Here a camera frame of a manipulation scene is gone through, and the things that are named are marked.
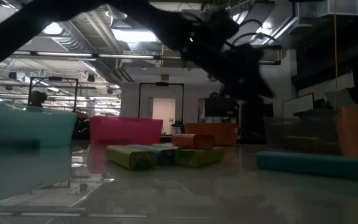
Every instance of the person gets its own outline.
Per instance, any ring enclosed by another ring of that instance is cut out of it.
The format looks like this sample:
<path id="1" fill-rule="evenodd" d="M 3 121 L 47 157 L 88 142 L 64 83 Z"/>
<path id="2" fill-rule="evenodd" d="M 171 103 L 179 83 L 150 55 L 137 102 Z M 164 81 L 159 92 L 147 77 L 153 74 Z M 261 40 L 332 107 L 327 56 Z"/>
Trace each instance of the person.
<path id="1" fill-rule="evenodd" d="M 209 95 L 209 98 L 217 98 L 219 94 L 216 92 L 212 92 Z M 227 117 L 206 117 L 205 116 L 205 106 L 203 109 L 203 114 L 201 115 L 201 122 L 202 123 L 230 123 L 230 118 Z"/>
<path id="2" fill-rule="evenodd" d="M 30 106 L 42 107 L 42 103 L 47 100 L 48 95 L 40 91 L 34 90 L 30 95 Z"/>

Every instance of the shiny floor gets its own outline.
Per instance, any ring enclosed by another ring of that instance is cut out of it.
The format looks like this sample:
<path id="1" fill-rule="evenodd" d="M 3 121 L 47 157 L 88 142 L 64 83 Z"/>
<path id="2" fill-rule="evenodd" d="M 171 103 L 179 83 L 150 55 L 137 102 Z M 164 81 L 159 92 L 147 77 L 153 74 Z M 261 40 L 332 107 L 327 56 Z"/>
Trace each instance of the shiny floor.
<path id="1" fill-rule="evenodd" d="M 232 147 L 204 168 L 142 172 L 106 161 L 104 146 L 72 147 L 69 166 L 63 149 L 9 156 L 38 168 L 1 164 L 13 171 L 1 168 L 0 188 L 12 197 L 0 200 L 0 224 L 358 223 L 358 182 L 257 170 L 254 154 L 261 150 L 271 149 Z M 34 182 L 53 184 L 39 189 Z"/>

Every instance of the ceiling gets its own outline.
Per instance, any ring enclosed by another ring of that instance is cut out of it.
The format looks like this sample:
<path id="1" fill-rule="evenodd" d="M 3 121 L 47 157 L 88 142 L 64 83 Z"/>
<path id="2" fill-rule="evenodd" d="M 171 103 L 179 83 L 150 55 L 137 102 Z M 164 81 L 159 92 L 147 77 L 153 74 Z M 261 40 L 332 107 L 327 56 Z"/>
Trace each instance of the ceiling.
<path id="1" fill-rule="evenodd" d="M 20 8 L 20 0 L 6 0 L 13 6 Z M 202 1 L 190 0 L 185 2 L 177 1 L 151 1 L 151 4 L 157 8 L 169 11 L 187 10 L 200 14 L 200 9 L 212 9 L 216 7 L 224 7 L 231 4 L 232 8 L 237 7 L 236 4 L 242 1 Z M 278 1 L 248 1 L 247 7 L 242 8 L 248 12 L 246 19 L 258 19 L 268 24 L 268 30 L 272 34 L 280 26 L 292 16 L 292 4 L 287 0 Z M 0 22 L 15 13 L 15 9 L 7 5 L 0 5 Z M 159 55 L 177 53 L 170 51 L 162 45 L 159 40 L 153 42 L 141 42 L 140 48 L 135 49 L 127 42 L 118 40 L 117 35 L 111 32 L 111 29 L 119 29 L 122 31 L 145 31 L 145 28 L 130 17 L 121 21 L 114 21 L 111 24 L 111 18 L 106 6 L 98 9 L 82 13 L 74 17 L 71 21 L 60 23 L 63 30 L 59 35 L 48 35 L 45 33 L 34 37 L 30 42 L 21 47 L 20 50 L 37 51 L 37 52 L 81 52 L 81 53 L 100 53 L 100 54 L 139 54 L 142 52 L 148 55 Z M 266 32 L 258 25 L 252 24 L 242 28 L 241 32 Z M 73 51 L 65 45 L 63 40 L 72 41 L 72 45 L 80 45 Z M 263 44 L 265 39 L 257 39 L 254 44 Z M 62 76 L 67 78 L 77 78 L 81 83 L 82 89 L 78 92 L 80 96 L 107 96 L 107 89 L 110 84 L 121 85 L 125 82 L 159 82 L 160 74 L 168 74 L 171 83 L 187 83 L 187 84 L 203 84 L 214 85 L 208 79 L 206 72 L 196 66 L 190 64 L 190 70 L 182 68 L 181 61 L 169 61 L 169 63 L 160 63 L 159 61 L 145 60 L 122 60 L 102 59 L 97 61 L 81 61 L 75 57 L 56 58 L 56 57 L 33 57 L 30 55 L 12 56 L 0 63 L 0 93 L 7 92 L 15 94 L 28 93 L 28 85 L 25 80 L 11 80 L 8 77 L 9 72 L 25 72 L 26 76 Z M 88 82 L 87 77 L 94 74 L 95 82 Z M 70 86 L 67 82 L 55 84 L 48 82 L 50 85 Z M 11 91 L 5 90 L 6 85 L 15 85 Z M 66 95 L 74 94 L 74 89 L 64 88 L 65 91 L 52 93 L 50 95 Z M 114 88 L 114 93 L 110 96 L 119 98 L 121 91 Z M 64 102 L 64 104 L 72 106 L 72 102 Z"/>

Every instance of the black frame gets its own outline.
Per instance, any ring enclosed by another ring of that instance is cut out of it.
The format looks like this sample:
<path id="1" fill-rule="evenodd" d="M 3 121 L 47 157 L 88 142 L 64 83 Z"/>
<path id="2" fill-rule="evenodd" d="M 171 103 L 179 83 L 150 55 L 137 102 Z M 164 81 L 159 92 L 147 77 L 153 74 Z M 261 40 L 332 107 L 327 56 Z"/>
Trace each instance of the black frame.
<path id="1" fill-rule="evenodd" d="M 140 118 L 140 98 L 142 96 L 142 85 L 155 85 L 155 86 L 170 86 L 178 85 L 181 86 L 181 118 L 183 118 L 183 109 L 185 107 L 185 84 L 183 83 L 164 83 L 165 85 L 158 85 L 158 83 L 139 83 L 139 98 L 137 100 L 137 118 Z"/>
<path id="2" fill-rule="evenodd" d="M 63 77 L 30 77 L 30 87 L 29 87 L 29 97 L 27 99 L 27 105 L 30 105 L 30 96 L 31 96 L 31 90 L 33 88 L 32 81 L 38 79 L 39 82 L 35 84 L 34 87 L 36 87 L 42 80 L 48 79 L 51 81 L 62 81 L 62 80 L 74 80 L 75 81 L 75 93 L 74 93 L 74 109 L 73 112 L 75 112 L 77 107 L 77 93 L 78 93 L 78 79 L 77 78 L 63 78 Z"/>

